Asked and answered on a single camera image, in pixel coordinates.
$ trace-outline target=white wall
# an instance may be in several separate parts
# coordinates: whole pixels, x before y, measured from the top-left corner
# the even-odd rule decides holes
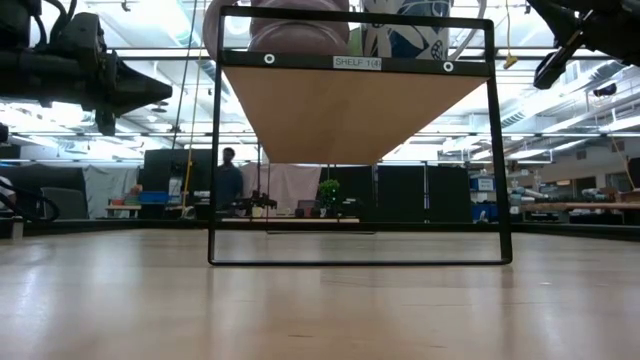
[[[598,147],[587,148],[587,158],[577,160],[575,151],[568,151],[570,155],[555,156],[555,164],[545,165],[539,169],[543,182],[596,177],[597,186],[604,186],[605,175],[625,171],[626,159],[640,157],[640,140],[624,139],[625,150],[621,151],[623,158],[611,151],[612,143]],[[518,179],[520,184],[528,186],[533,183],[533,176]]]

